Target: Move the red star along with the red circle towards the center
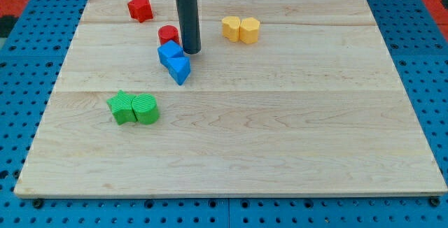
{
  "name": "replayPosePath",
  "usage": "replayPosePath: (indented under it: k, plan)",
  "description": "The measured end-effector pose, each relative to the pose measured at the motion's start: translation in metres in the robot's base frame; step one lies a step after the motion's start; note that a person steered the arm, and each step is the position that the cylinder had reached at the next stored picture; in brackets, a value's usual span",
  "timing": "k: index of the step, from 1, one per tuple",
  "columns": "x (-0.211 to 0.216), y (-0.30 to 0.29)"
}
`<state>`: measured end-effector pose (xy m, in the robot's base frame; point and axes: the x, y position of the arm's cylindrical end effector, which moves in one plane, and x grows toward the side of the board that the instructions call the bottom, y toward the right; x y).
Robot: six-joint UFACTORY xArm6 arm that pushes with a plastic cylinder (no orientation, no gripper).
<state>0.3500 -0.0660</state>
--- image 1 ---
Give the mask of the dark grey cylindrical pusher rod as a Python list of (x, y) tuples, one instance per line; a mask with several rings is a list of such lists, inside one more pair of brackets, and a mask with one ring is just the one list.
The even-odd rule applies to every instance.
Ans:
[(176, 0), (181, 40), (184, 52), (194, 55), (200, 52), (200, 22), (197, 0)]

